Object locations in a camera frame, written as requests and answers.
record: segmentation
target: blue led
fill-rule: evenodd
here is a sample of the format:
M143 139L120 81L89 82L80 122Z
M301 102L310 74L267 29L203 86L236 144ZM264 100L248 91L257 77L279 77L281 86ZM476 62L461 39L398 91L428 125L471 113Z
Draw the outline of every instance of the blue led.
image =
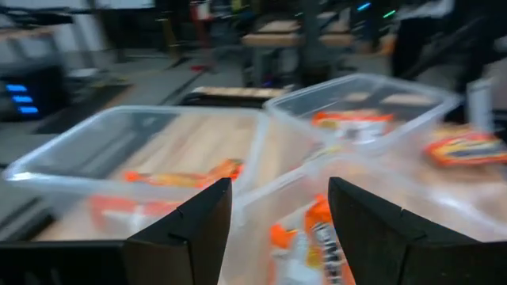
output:
M7 90L10 92L26 92L28 91L23 85L7 84Z
M19 107L18 110L21 114L37 114L39 112L36 107Z
M33 99L30 96L13 96L13 101L16 103L32 103Z
M370 5L371 5L371 3L370 3L370 2L365 3L365 4L361 5L361 6L359 6L359 8L357 8L357 10L358 10L358 11L362 11L362 10L364 10L364 9L368 8Z

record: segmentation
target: transparent plastic container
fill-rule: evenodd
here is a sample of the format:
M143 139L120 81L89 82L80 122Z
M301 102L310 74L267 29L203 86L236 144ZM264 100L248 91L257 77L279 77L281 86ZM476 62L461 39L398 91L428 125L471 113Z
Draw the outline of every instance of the transparent plastic container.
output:
M448 203L426 188L376 164L371 159L343 154L322 158L293 170L237 201L234 215L243 215L227 242L222 285L272 285L269 261L270 228L304 212L317 194L327 197L330 177L341 177L400 207L479 241L503 241L507 226L473 205Z
M388 133L356 142L374 154L386 151L400 139L410 142L411 150L421 150L424 137L458 102L455 94L431 86L380 75L352 74L274 98L265 103L265 108L282 124L327 145L336 145L338 139L334 131L312 125L318 112L368 109L392 115L394 123Z
M255 110L111 108L26 154L3 176L41 193L59 218L39 239L125 238L203 188L127 182L125 173L206 173L239 159L233 189L240 196L257 177L268 125Z

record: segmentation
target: wooden tabletop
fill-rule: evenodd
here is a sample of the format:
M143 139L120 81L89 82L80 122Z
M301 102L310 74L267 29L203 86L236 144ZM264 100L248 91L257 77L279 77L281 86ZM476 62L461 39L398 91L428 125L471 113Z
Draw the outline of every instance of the wooden tabletop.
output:
M303 40L296 32L298 28L296 21L272 21L259 29L262 33L248 34L242 38L242 42L253 47L293 47ZM351 34L334 34L347 30L345 23L335 21L328 26L326 30L328 33L322 35L320 39L328 47L348 47L353 43Z
M223 97L255 97L255 98L274 98L284 95L285 89L270 88L237 88L237 87L197 87L193 93L202 93L203 95L223 96Z
M0 29L1 40L14 40L29 36L44 36L54 32L55 28L52 26L45 26L33 29L21 28L2 28Z
M183 116L168 125L121 165L112 174L111 179L122 180L123 172L126 170L142 173L207 172L223 159L244 158L250 148L254 126L255 121L248 119L209 117L203 120L202 116ZM267 185L281 174L296 168L297 162L301 162L301 157L306 151L294 150L303 149L305 147L301 145L303 143L305 142L302 139L287 136L283 127L272 123L260 156L259 173L251 189ZM478 223L477 220L463 220L463 217L459 216L461 211L465 211L477 219L484 219L485 222L490 220L507 222L507 184L498 167L446 170L422 159L413 161L408 158L391 157L389 162L389 168L395 172L401 173L403 169L408 169L410 173L405 172L405 175L409 175L409 178L419 183L425 190L425 195L437 197L441 203L449 203L452 207L458 205L456 211L449 212L448 208L427 203L418 198L420 196L406 195L412 190L394 189L393 184L389 186L389 192L386 192L382 188L382 185L388 185L385 180L379 180L379 176L372 176L364 169L355 167L351 173L334 171L344 169L343 163L334 170L330 168L325 174L344 177L408 210L415 211L416 214L429 216L432 220L473 238L488 241L505 237L505 233L491 231L491 227L486 224ZM269 207L274 205L266 203L266 207L266 211L269 211ZM96 238L125 238L125 236L97 231L90 220L90 209L87 204L78 203L74 210L50 226L37 239Z

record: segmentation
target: black equipment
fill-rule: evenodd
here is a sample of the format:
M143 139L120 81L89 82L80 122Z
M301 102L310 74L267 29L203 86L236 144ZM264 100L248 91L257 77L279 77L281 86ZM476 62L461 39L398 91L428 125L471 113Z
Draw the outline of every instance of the black equipment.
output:
M0 283L216 285L231 202L224 178L123 241L0 243Z
M329 201L357 285L507 282L506 242L475 241L341 178L330 179Z
M13 63L0 80L22 120L43 118L71 103L62 64L55 57Z
M94 68L96 66L93 56L90 54L90 47L86 42L84 31L74 15L91 14L89 9L71 9L67 7L52 7L44 9L27 9L21 7L5 7L0 6L0 14L7 16L17 29L34 29L42 26L65 25L71 24L73 36L81 53L82 61L85 68ZM52 52L59 54L59 48L52 34L45 36Z

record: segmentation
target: table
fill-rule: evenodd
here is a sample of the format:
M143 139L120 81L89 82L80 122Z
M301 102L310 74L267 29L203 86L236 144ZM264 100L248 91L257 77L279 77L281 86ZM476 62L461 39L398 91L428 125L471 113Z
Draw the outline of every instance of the table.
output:
M20 28L2 28L0 29L0 41L5 40L14 54L19 59L28 59L28 55L25 49L21 46L17 40L25 37L40 37L44 38L51 45L51 49L54 52L58 52L58 46L56 45L53 33L55 28L52 26L45 26L33 29L20 29Z
M286 92L286 89L203 86L187 94L180 105L262 108L267 100Z
M262 54L274 48L296 48L304 40L298 33L299 26L296 21L273 21L261 27L257 32L250 33L242 38L242 43L253 51L253 85L262 85ZM326 33L320 40L331 51L343 51L353 44L353 36L347 32L346 24L341 21L330 23ZM336 74L336 65L339 58L330 56L332 73Z
M121 165L112 174L111 179L122 179L122 172L125 170L136 170L145 173L149 173L153 169L158 169L158 171L163 169L167 172L205 172L224 158L231 158L231 156L240 158L248 151L254 133L253 121L239 120L231 122L224 118L209 118L205 122L199 122L201 119L189 116L172 122L158 136L154 137L146 146ZM220 131L217 131L216 126L220 126ZM283 137L279 127L275 123L270 126L260 158L259 174L252 189L267 185L279 175L290 170L290 164L282 161L287 159L287 156L284 156L284 153L280 151L284 149L283 146L287 143L284 139L287 138ZM449 126L443 126L439 131L448 131L449 128ZM181 135L168 135L176 132ZM231 145L236 146L232 150L229 144L224 146L219 144L225 133L228 133L227 139L232 142ZM188 138L191 143L185 146L178 145L181 138ZM179 148L180 151L171 157L171 162L168 164L166 163L166 157L170 151L174 151L174 148ZM414 174L412 178L422 184L428 195L436 195L442 203L450 204L451 207L459 207L460 211L466 211L479 219L484 219L485 216L481 215L485 213L499 222L507 222L507 184L498 168L442 170L432 167L425 161L412 163L402 161L400 158L393 158L396 159L396 163L389 165L390 168L398 171L401 168L410 168ZM333 171L328 172L328 174L330 176L337 175ZM381 185L382 181L368 175L365 176L365 174L364 171L358 171L356 174L345 178L350 179L353 183L358 183L361 187L371 189L373 192L377 191L376 187L379 187L378 185ZM400 192L406 192L406 190L401 189L398 193ZM415 199L415 196L392 194L397 193L394 189L389 193L391 194L387 194L385 198L400 203L409 210L415 210L420 215L434 217L436 222L463 230L464 233L473 238L488 241L505 236L504 231L484 231L483 227L488 226L487 224L490 223L486 220L484 224L478 224L477 221L463 221L462 219L456 222L456 216L447 215L443 207L424 203L420 199ZM481 212L471 209L472 206ZM266 207L268 207L266 211L269 212L269 207L275 207L275 205L269 205L268 203ZM79 203L63 219L47 228L37 240L96 238L111 238L111 236L93 229L87 205Z
M255 120L229 117L180 116L162 129L148 144L119 165L110 179L122 181L125 171L140 173L206 173L227 158L244 158L249 150L255 132ZM273 159L279 154L277 142L280 133L272 125L261 156L256 186L264 185L280 175L279 164ZM126 238L120 234L105 234L97 231L90 219L87 199L76 203L58 222L49 226L37 240L89 240Z

